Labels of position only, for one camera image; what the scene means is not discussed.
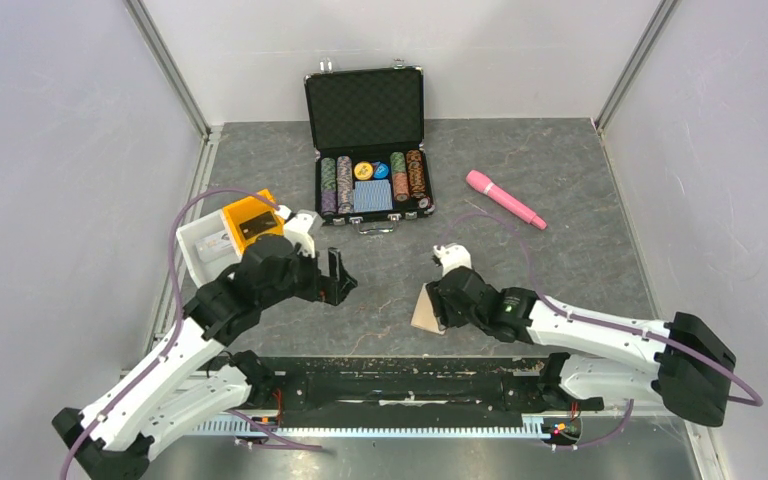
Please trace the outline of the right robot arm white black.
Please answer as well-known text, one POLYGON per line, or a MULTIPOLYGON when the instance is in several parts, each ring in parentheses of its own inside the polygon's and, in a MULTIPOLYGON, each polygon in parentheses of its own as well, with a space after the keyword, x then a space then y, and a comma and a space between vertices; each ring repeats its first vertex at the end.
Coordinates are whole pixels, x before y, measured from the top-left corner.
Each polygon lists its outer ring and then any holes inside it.
POLYGON ((537 382, 551 408, 592 399, 660 401, 703 426, 724 423, 734 353, 692 314, 640 320, 578 309, 532 290, 502 290, 457 267, 425 285, 438 329, 472 326, 503 343, 558 347, 537 382))

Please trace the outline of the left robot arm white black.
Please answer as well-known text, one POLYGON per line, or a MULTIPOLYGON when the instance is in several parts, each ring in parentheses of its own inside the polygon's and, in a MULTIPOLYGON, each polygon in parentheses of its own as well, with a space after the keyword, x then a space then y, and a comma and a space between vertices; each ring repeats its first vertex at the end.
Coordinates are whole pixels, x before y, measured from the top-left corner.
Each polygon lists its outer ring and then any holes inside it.
POLYGON ((115 386, 81 409, 65 407, 55 415, 52 425, 69 449, 61 478, 78 463, 91 479, 138 479, 200 423, 245 403, 266 405, 273 374, 251 351, 233 355, 182 394, 176 391, 255 327, 266 309, 292 298, 336 306, 356 285, 338 249, 329 249, 322 272, 308 241, 261 236, 239 262, 196 290, 181 318, 115 386))

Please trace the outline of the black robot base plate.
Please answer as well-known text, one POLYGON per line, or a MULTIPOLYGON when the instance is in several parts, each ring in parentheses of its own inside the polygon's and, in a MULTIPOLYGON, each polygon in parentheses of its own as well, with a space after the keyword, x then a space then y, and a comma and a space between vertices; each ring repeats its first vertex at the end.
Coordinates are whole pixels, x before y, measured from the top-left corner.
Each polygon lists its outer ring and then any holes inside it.
POLYGON ((601 411, 560 386, 547 357, 262 357, 244 410, 283 427, 515 427, 523 415, 601 411))

